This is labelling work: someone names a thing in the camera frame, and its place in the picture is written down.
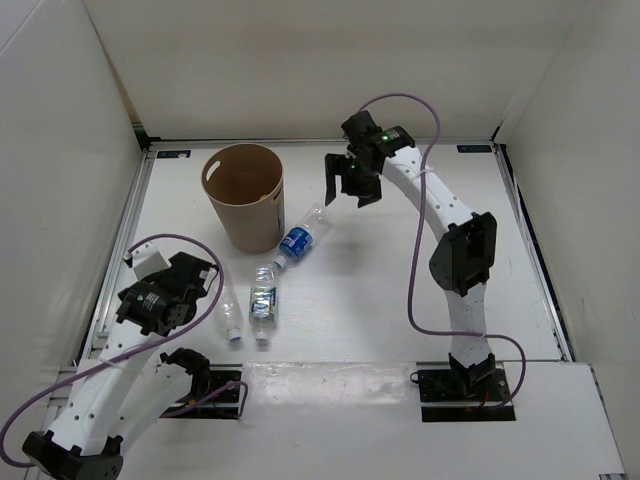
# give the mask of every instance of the plastic water bottle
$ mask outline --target plastic water bottle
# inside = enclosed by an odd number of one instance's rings
[[[316,203],[280,242],[274,263],[281,269],[298,262],[329,228],[327,208]]]
[[[270,334],[278,322],[278,305],[276,295],[276,274],[274,265],[256,266],[256,281],[251,288],[251,305],[249,319],[253,325],[256,342],[266,345]]]
[[[222,268],[224,268],[224,285],[213,314],[216,323],[224,332],[227,340],[231,343],[236,343],[242,338],[242,331],[240,330],[242,312],[240,311],[236,290],[233,288],[229,269],[224,264]]]

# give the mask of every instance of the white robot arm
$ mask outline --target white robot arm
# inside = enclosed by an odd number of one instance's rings
[[[126,259],[138,278],[120,292],[122,304],[99,361],[108,368],[88,376],[46,432],[31,432],[23,452],[57,480],[114,480],[123,456],[174,402],[200,398],[209,388],[209,361],[187,349],[160,356],[162,365],[142,388],[135,381],[156,348],[118,362],[110,359],[167,336],[189,323],[207,293],[213,265],[180,252],[167,264],[151,244]]]
[[[336,176],[341,177],[342,193],[357,196],[359,207],[376,202],[382,198],[382,175],[419,210],[421,154],[407,132],[402,127],[383,131],[367,111],[353,115],[342,129],[349,140],[347,154],[325,157],[325,203],[336,196]],[[495,358],[481,335],[486,333],[484,294],[495,257],[496,221],[462,203],[433,171],[425,175],[425,220],[438,241],[429,262],[431,274],[445,291],[451,331],[480,334],[452,336],[449,363],[466,391],[495,370]]]

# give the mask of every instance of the blue sticker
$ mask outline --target blue sticker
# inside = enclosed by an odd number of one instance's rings
[[[313,243],[313,237],[306,230],[294,227],[280,242],[280,251],[296,259],[302,257]]]

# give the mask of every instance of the purple cable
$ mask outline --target purple cable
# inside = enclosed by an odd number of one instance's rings
[[[502,401],[501,403],[495,406],[487,407],[487,408],[503,407],[515,398],[515,396],[518,394],[518,392],[522,388],[522,384],[524,383],[524,377],[527,372],[527,357],[524,353],[524,349],[522,348],[522,345],[520,345],[515,339],[507,335],[501,335],[497,333],[483,334],[479,332],[428,330],[426,328],[420,327],[416,323],[413,317],[413,294],[414,294],[415,285],[416,285],[418,259],[420,257],[420,245],[422,243],[422,233],[424,231],[424,222],[425,222],[426,209],[427,209],[427,191],[426,191],[427,180],[426,180],[426,174],[424,170],[427,166],[427,157],[431,153],[431,150],[433,149],[434,145],[440,139],[441,125],[440,125],[440,117],[438,116],[438,112],[436,112],[436,110],[422,98],[416,95],[411,95],[409,93],[387,93],[385,95],[380,95],[379,97],[372,98],[371,100],[366,102],[364,105],[362,105],[362,107],[360,107],[360,110],[358,111],[364,110],[369,105],[371,105],[374,102],[377,102],[378,100],[383,100],[385,98],[390,98],[390,97],[404,97],[404,98],[409,98],[411,100],[415,100],[416,102],[425,106],[431,112],[431,114],[433,115],[433,119],[436,122],[436,134],[433,136],[433,139],[431,140],[431,142],[429,142],[427,149],[422,154],[422,161],[420,162],[420,170],[421,170],[421,173],[420,173],[420,219],[418,220],[418,233],[416,234],[416,242],[413,247],[413,258],[411,260],[411,274],[409,276],[409,292],[407,295],[407,315],[409,317],[409,323],[414,329],[416,329],[420,333],[424,333],[425,335],[432,335],[437,337],[485,337],[485,338],[495,338],[499,340],[506,340],[507,342],[512,343],[518,349],[518,352],[520,353],[520,358],[522,359],[522,370],[520,371],[520,378],[518,379],[516,388],[513,389],[513,392],[511,392],[511,395],[509,396],[509,398],[507,398],[506,400]]]
[[[198,240],[195,240],[195,239],[190,238],[190,237],[185,237],[184,235],[178,235],[178,234],[175,234],[175,233],[159,233],[159,234],[156,234],[156,235],[151,235],[150,237],[147,237],[147,238],[145,238],[143,240],[140,240],[139,242],[133,244],[127,250],[127,252],[131,253],[136,248],[138,248],[140,245],[143,245],[143,244],[145,244],[147,242],[150,242],[151,240],[155,240],[157,238],[175,238],[177,240],[183,240],[185,242],[189,242],[189,243],[191,243],[193,245],[196,245],[196,246],[202,248],[205,252],[207,252],[211,256],[211,258],[214,260],[215,264],[219,268],[220,283],[218,284],[218,289],[216,291],[215,296],[213,297],[213,300],[211,301],[211,303],[209,304],[207,309],[202,313],[202,315],[200,315],[198,318],[196,318],[193,322],[191,322],[189,325],[184,327],[182,330],[180,330],[180,331],[176,332],[175,334],[170,335],[168,337],[161,338],[159,340],[156,340],[155,342],[151,342],[151,343],[148,343],[146,345],[141,345],[140,347],[136,347],[136,348],[134,348],[134,349],[132,349],[132,350],[130,350],[128,352],[125,352],[125,353],[117,355],[117,356],[115,356],[113,358],[110,358],[109,359],[109,363],[121,362],[123,360],[126,360],[127,358],[133,357],[134,355],[137,355],[137,354],[142,353],[144,351],[150,350],[152,348],[159,347],[160,345],[164,345],[165,343],[170,342],[171,340],[174,340],[174,339],[176,339],[178,337],[181,337],[181,336],[185,335],[187,332],[190,332],[191,330],[196,328],[198,325],[200,325],[202,323],[202,321],[211,313],[213,308],[216,306],[216,303],[218,302],[218,299],[220,298],[220,294],[222,293],[222,286],[224,284],[224,272],[223,272],[223,269],[222,269],[222,264],[220,263],[220,259],[218,259],[216,254],[213,253],[213,251],[209,247],[207,247],[204,243],[199,242]],[[66,387],[67,385],[71,385],[72,383],[74,383],[74,382],[76,382],[78,380],[86,378],[86,377],[88,377],[90,375],[95,375],[96,373],[101,372],[102,370],[105,370],[107,368],[111,368],[111,366],[106,364],[106,363],[101,363],[99,365],[96,365],[95,367],[91,367],[91,368],[85,370],[82,373],[77,373],[77,374],[73,375],[72,377],[70,377],[70,378],[68,378],[66,380],[63,380],[62,382],[56,383],[54,385],[51,385],[50,387],[44,389],[43,391],[41,391],[40,393],[34,395],[29,400],[27,400],[25,403],[20,405],[16,409],[16,411],[11,414],[9,419],[5,422],[5,424],[2,426],[2,429],[0,430],[0,459],[2,459],[7,465],[10,465],[10,466],[16,467],[16,468],[31,468],[31,467],[35,466],[35,465],[31,464],[31,463],[18,462],[16,460],[12,459],[11,457],[9,457],[9,455],[7,454],[6,449],[4,447],[4,441],[5,441],[6,437],[7,437],[7,432],[9,431],[9,428],[11,427],[11,425],[16,421],[16,419],[20,415],[22,415],[24,413],[25,410],[27,410],[31,405],[36,403],[38,400],[43,399],[44,397],[46,397],[47,395],[50,395],[51,393],[55,392],[59,388]]]
[[[238,410],[238,415],[230,415],[230,416],[232,416],[233,418],[240,418],[242,416],[242,413],[244,412],[244,405],[245,405],[245,403],[247,403],[247,396],[249,394],[249,385],[247,385],[242,380],[239,380],[237,382],[231,382],[231,381],[227,382],[226,385],[223,385],[222,387],[220,387],[220,388],[214,390],[213,392],[205,395],[200,400],[195,402],[193,405],[189,405],[188,407],[182,408],[180,410],[176,410],[175,412],[165,413],[160,418],[179,417],[180,415],[184,415],[185,413],[189,413],[194,408],[198,408],[198,407],[204,405],[205,403],[213,400],[214,398],[216,398],[218,395],[220,395],[225,390],[231,390],[231,389],[233,389],[235,387],[239,387],[239,386],[244,387],[244,395],[242,396],[242,402],[240,402],[240,409]]]

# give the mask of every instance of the purple wire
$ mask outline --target purple wire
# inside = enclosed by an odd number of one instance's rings
[[[194,408],[201,407],[205,403],[213,400],[218,395],[220,395],[222,392],[224,392],[226,390],[231,390],[231,389],[233,389],[235,387],[239,387],[239,386],[244,387],[244,395],[242,396],[242,402],[240,402],[240,409],[238,410],[238,415],[230,415],[230,416],[233,417],[233,418],[240,418],[242,416],[242,413],[244,412],[244,405],[245,405],[245,403],[247,403],[247,396],[249,394],[249,385],[247,385],[242,380],[239,380],[239,381],[236,381],[236,382],[231,382],[231,381],[227,382],[226,385],[223,385],[222,387],[220,387],[220,388],[214,390],[213,392],[205,395],[200,400],[195,402],[193,405],[189,405],[188,407],[182,408],[180,410],[176,410],[175,412],[165,413],[160,418],[179,417],[180,415],[184,415],[185,413],[189,413]]]
[[[169,336],[167,336],[165,338],[161,338],[159,340],[156,340],[154,342],[148,343],[146,345],[141,345],[140,347],[136,347],[134,349],[131,349],[128,352],[125,352],[125,353],[117,355],[117,356],[115,356],[113,358],[110,358],[109,359],[109,363],[121,362],[121,361],[126,360],[127,358],[130,358],[130,357],[133,357],[134,355],[137,355],[139,353],[145,352],[145,351],[150,350],[152,348],[159,347],[160,345],[164,345],[165,343],[170,342],[171,340],[174,340],[174,339],[176,339],[178,337],[181,337],[181,336],[185,335],[187,332],[190,332],[191,330],[196,328],[198,325],[200,325],[202,323],[202,321],[211,313],[213,308],[216,306],[216,303],[218,302],[218,299],[220,298],[220,294],[222,293],[222,286],[224,284],[224,272],[223,272],[223,269],[222,269],[222,263],[220,262],[220,259],[216,256],[216,254],[213,253],[213,251],[209,247],[207,247],[204,243],[199,242],[198,240],[195,240],[195,239],[190,238],[190,237],[185,237],[184,235],[178,235],[178,234],[175,234],[175,233],[158,233],[156,235],[151,235],[150,237],[144,238],[144,239],[140,240],[139,242],[133,244],[127,250],[127,252],[131,253],[136,248],[138,248],[140,245],[143,245],[143,244],[145,244],[147,242],[150,242],[151,240],[155,240],[157,238],[174,238],[174,239],[177,239],[177,240],[183,240],[185,242],[188,242],[188,243],[191,243],[193,245],[196,245],[196,246],[202,248],[205,252],[207,252],[211,256],[211,258],[214,260],[215,264],[219,268],[220,283],[218,284],[218,289],[216,291],[215,296],[213,297],[213,300],[211,301],[211,303],[209,304],[207,309],[202,313],[202,315],[200,315],[198,318],[196,318],[193,322],[189,323],[189,325],[184,327],[182,330],[174,333],[173,335],[169,335]],[[5,422],[5,424],[2,426],[2,429],[0,430],[0,459],[2,459],[7,465],[10,465],[10,466],[16,467],[16,468],[31,468],[31,467],[35,466],[35,465],[33,465],[31,463],[27,463],[27,462],[18,462],[16,460],[12,459],[7,454],[7,451],[6,451],[5,446],[4,446],[4,442],[5,442],[5,439],[6,439],[6,436],[7,436],[7,432],[9,431],[9,428],[11,427],[11,425],[16,421],[16,419],[20,415],[22,415],[24,413],[25,410],[27,410],[31,405],[36,403],[38,400],[43,399],[44,397],[46,397],[47,395],[50,395],[51,393],[55,392],[59,388],[66,387],[67,385],[71,385],[72,383],[74,383],[74,382],[76,382],[78,380],[86,378],[86,377],[88,377],[90,375],[95,375],[96,373],[101,372],[102,370],[105,370],[107,368],[111,368],[110,365],[108,365],[106,363],[100,363],[99,365],[96,365],[95,367],[91,367],[91,368],[83,371],[82,373],[77,373],[77,374],[69,377],[66,380],[63,380],[63,381],[61,381],[59,383],[51,385],[50,387],[44,389],[43,391],[41,391],[40,393],[34,395],[29,400],[27,400],[25,403],[20,405],[16,409],[16,411],[11,414],[9,419]]]
[[[511,392],[511,395],[506,400],[503,400],[501,403],[495,406],[487,407],[487,408],[503,407],[515,398],[515,396],[518,394],[518,392],[520,391],[524,383],[524,377],[527,372],[527,357],[525,355],[524,349],[522,348],[522,345],[520,345],[515,339],[507,335],[502,335],[497,333],[484,334],[480,332],[468,332],[468,331],[429,330],[429,329],[420,327],[414,319],[413,295],[414,295],[415,285],[416,285],[418,259],[420,257],[420,246],[422,244],[422,233],[424,231],[424,222],[425,222],[426,210],[427,210],[427,180],[426,180],[426,174],[424,170],[427,166],[427,157],[431,153],[431,150],[433,149],[434,145],[440,139],[442,128],[441,128],[440,117],[438,116],[438,112],[436,112],[436,110],[422,98],[416,95],[411,95],[409,93],[387,93],[385,95],[380,95],[366,102],[364,105],[362,105],[362,107],[360,107],[360,110],[358,111],[364,110],[369,105],[371,105],[374,102],[377,102],[378,100],[383,100],[385,98],[390,98],[390,97],[404,97],[404,98],[409,98],[411,100],[415,100],[416,102],[425,106],[431,112],[431,114],[433,115],[433,119],[436,122],[436,133],[431,139],[431,142],[429,142],[427,149],[422,154],[422,161],[420,162],[420,170],[421,170],[420,172],[420,219],[418,220],[418,233],[416,234],[416,241],[413,247],[413,258],[411,259],[411,274],[409,276],[409,292],[407,295],[407,315],[409,317],[409,323],[414,329],[416,329],[420,333],[424,333],[425,335],[432,335],[436,337],[485,337],[485,338],[495,338],[499,340],[506,340],[507,342],[512,343],[518,349],[518,352],[520,353],[520,358],[522,359],[522,369],[520,371],[520,378],[518,379],[516,388],[513,389],[513,391]]]

